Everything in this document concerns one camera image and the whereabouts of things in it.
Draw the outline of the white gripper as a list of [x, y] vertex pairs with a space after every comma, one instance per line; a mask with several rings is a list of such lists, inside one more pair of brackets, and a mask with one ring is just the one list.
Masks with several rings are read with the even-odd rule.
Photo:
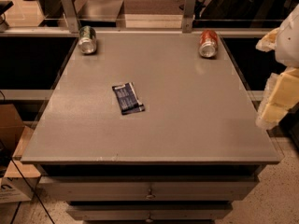
[[280, 24], [256, 44], [259, 51], [275, 49], [276, 60], [288, 68], [267, 79], [258, 108], [256, 125], [270, 130], [299, 103], [299, 5]]

